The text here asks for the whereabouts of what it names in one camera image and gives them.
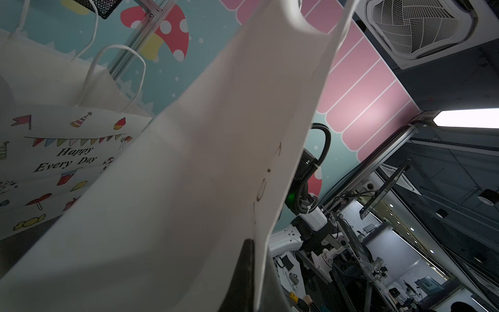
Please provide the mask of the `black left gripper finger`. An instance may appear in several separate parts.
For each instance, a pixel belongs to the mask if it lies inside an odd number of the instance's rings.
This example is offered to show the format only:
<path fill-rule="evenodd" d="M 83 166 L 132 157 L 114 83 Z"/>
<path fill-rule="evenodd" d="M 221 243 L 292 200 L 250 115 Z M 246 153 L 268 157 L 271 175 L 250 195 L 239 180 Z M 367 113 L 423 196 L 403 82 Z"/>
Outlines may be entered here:
<path fill-rule="evenodd" d="M 242 245 L 227 294 L 220 311 L 254 310 L 255 243 L 246 239 Z M 266 267 L 261 292 L 259 311 L 290 311 L 291 304 L 286 299 L 277 270 L 271 257 L 266 259 Z"/>

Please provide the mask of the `white paper gift bag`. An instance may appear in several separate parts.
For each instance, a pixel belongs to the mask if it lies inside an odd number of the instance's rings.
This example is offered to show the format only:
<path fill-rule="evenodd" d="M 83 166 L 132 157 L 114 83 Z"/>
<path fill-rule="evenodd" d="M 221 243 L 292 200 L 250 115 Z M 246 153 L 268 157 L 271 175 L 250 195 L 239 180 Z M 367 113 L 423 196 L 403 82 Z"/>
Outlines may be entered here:
<path fill-rule="evenodd" d="M 205 71 L 1 279 L 2 311 L 220 311 L 268 241 L 332 62 L 296 1 L 263 1 Z"/>

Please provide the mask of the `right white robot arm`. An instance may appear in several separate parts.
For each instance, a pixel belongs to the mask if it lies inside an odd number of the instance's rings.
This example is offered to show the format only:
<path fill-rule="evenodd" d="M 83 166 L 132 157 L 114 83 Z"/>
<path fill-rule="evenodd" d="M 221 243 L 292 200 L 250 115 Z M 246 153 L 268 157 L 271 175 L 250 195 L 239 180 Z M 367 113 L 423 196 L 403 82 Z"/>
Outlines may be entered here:
<path fill-rule="evenodd" d="M 272 258 L 299 250 L 306 241 L 313 237 L 314 233 L 327 224 L 325 214 L 318 207 L 318 195 L 309 191 L 309 180 L 315 177 L 327 157 L 331 146 L 331 131 L 323 123 L 313 123 L 311 129 L 323 132 L 324 147 L 318 158 L 307 149 L 302 152 L 285 198 L 285 206 L 296 215 L 296 218 L 287 228 L 271 235 L 268 254 Z"/>

